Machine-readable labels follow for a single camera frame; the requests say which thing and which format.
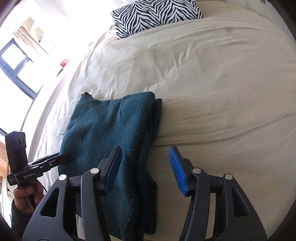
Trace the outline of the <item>dark sleeve forearm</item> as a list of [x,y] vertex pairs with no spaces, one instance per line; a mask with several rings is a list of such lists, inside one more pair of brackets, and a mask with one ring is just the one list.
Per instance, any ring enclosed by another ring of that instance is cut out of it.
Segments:
[[11,204],[11,228],[22,239],[23,233],[29,223],[32,214],[25,214],[16,208],[15,201]]

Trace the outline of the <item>person's left hand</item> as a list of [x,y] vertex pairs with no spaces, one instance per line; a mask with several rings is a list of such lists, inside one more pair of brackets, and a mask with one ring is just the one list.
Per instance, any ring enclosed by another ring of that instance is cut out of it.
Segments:
[[[34,196],[35,207],[27,202],[27,196]],[[25,215],[32,215],[44,197],[44,189],[39,180],[32,182],[32,185],[16,186],[14,188],[14,202],[16,209]]]

